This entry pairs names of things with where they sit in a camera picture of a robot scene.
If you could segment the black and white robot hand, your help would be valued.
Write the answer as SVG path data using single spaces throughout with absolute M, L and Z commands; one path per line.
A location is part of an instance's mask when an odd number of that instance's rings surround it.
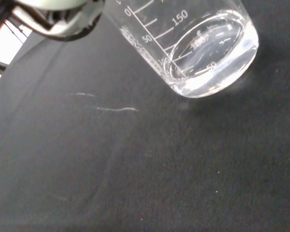
M 0 29 L 13 19 L 56 41 L 87 36 L 98 23 L 104 0 L 0 0 Z

